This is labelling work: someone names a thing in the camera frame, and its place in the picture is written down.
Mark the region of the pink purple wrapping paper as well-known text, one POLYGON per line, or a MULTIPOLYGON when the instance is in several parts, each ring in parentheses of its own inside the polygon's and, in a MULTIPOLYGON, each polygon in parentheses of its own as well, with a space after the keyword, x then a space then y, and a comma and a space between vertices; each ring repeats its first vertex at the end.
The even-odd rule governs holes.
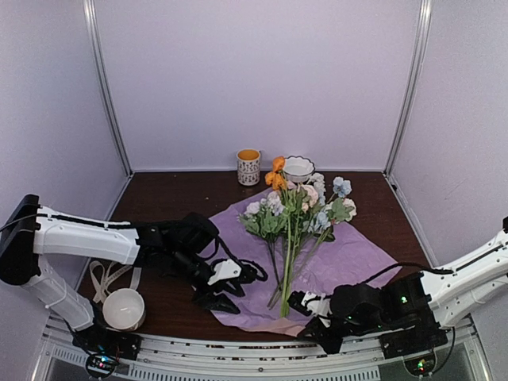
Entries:
MULTIPOLYGON (((252 260, 267 272, 267 281, 255 281, 243 286, 244 297, 230 297, 239 308, 239 314, 214 311, 213 316, 223 325, 248 332, 269 332, 295 337, 310 319, 294 310, 287 317, 281 318, 280 304, 273 309, 267 307, 276 288, 267 244, 259 237, 247 233, 238 221, 238 216, 245 212, 249 203, 260 200, 266 194, 266 191, 262 191, 233 203, 211 218, 233 255, 252 260)), ((395 263, 395 259, 347 222, 335 225, 334 235, 335 241, 325 242, 317 248, 314 256, 293 281, 293 291, 332 294, 339 285, 360 283, 395 263)))

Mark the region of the purple hydrangea fake flower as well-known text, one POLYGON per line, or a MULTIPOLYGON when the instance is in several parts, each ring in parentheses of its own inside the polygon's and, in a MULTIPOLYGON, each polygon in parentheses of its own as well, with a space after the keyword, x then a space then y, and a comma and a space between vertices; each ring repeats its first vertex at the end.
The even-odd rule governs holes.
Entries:
POLYGON ((275 243, 287 226, 285 209, 279 192, 273 190, 259 201, 250 202, 245 212, 239 215, 239 221, 246 231, 266 242, 277 283, 281 283, 281 280, 275 259, 275 243))

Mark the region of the orange fake flower stem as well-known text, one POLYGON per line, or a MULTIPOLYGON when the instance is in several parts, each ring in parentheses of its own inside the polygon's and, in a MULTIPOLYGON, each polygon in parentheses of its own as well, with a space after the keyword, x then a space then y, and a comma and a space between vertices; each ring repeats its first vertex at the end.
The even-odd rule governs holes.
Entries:
POLYGON ((290 307, 287 299, 291 293, 290 272, 293 267, 293 251, 296 233, 296 196, 295 192, 290 189, 289 180, 283 174, 283 167, 285 159, 283 156, 278 156, 272 161, 272 170, 265 175, 265 183, 272 187, 273 191, 279 193, 279 199, 284 206, 282 212, 285 218, 283 229, 283 276, 279 281, 277 292, 280 301, 279 315, 281 318, 286 317, 290 312, 290 307))

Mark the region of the pink fake flower stem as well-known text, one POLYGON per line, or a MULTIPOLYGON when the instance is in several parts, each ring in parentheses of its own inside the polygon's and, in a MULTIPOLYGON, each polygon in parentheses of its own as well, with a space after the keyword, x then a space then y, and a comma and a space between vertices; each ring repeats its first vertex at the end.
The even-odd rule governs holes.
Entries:
POLYGON ((294 280, 294 266, 304 244, 317 234, 316 216, 320 211, 319 193, 308 184, 283 189, 281 199, 285 209, 283 279, 280 282, 279 316, 286 317, 290 312, 288 298, 294 280))

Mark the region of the patterned mug with orange inside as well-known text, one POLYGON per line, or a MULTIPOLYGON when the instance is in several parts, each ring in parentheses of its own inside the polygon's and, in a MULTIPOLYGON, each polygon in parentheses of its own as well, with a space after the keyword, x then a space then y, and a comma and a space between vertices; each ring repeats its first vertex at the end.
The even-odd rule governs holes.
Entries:
POLYGON ((260 181, 260 151, 242 149, 237 153, 237 180, 242 186, 255 186, 260 181))

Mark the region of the light blue fake flower stem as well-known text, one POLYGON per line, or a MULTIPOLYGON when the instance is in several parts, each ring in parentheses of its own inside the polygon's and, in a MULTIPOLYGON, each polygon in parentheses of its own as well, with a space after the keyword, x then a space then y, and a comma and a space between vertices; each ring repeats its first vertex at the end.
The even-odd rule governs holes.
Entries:
POLYGON ((310 232, 312 226, 312 220, 314 219, 317 212, 327 203, 333 201, 336 198, 350 198, 349 195, 352 192, 352 184, 349 180, 344 179, 341 176, 336 176, 332 183, 332 194, 326 195, 325 176, 321 173, 314 173, 310 176, 310 179, 303 185, 309 202, 309 211, 311 218, 304 224, 304 230, 310 232))

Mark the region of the white fake flower stem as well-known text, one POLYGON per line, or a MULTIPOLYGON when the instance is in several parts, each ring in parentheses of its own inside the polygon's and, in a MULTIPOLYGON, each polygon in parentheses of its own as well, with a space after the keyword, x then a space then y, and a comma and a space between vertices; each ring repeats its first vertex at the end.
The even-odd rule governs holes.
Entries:
POLYGON ((356 204, 350 198, 336 198, 325 204, 315 215, 310 227, 317 245, 333 242, 335 226, 342 222, 350 222, 356 214, 356 204))

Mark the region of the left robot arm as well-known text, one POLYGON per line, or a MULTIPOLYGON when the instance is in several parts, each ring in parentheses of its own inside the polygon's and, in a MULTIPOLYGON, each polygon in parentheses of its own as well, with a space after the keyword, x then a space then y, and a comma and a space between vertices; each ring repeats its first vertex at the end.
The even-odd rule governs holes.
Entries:
POLYGON ((208 218, 190 213, 179 221, 111 222, 62 214, 27 194, 1 227, 1 280, 24 287, 60 315, 96 352, 114 346, 114 331, 137 329, 145 317, 137 292, 140 270, 155 265, 183 275, 194 288, 193 301, 205 310, 238 314, 232 296, 243 286, 267 280, 251 260, 234 256, 208 218), (68 287, 46 260, 62 254, 108 260, 133 270, 131 285, 94 300, 68 287))

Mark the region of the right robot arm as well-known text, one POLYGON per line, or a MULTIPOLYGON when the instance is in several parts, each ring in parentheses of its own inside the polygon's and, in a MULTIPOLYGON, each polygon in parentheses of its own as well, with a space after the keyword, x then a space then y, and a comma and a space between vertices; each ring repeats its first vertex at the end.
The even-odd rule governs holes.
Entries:
POLYGON ((337 286, 332 294, 293 292, 291 308, 310 318, 298 337, 336 354, 346 337, 375 333, 386 358, 446 344, 447 330, 507 288, 507 229, 442 268, 418 266, 372 286, 380 276, 337 286))

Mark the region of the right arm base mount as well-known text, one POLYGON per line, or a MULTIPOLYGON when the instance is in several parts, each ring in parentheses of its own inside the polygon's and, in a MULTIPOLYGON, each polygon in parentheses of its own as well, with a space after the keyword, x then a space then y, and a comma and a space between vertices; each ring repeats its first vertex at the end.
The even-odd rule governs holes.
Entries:
POLYGON ((436 332, 408 329, 383 334, 379 343, 385 359, 402 357, 406 371, 419 378, 431 376, 438 369, 436 348, 448 343, 444 330, 436 332))

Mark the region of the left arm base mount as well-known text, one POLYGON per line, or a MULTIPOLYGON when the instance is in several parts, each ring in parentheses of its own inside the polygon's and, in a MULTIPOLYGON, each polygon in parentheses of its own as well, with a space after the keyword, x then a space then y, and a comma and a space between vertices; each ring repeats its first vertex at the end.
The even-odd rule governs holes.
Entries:
POLYGON ((140 352, 142 337, 95 327, 71 331, 72 344, 86 354, 85 370, 94 379, 111 376, 126 360, 134 361, 140 352))

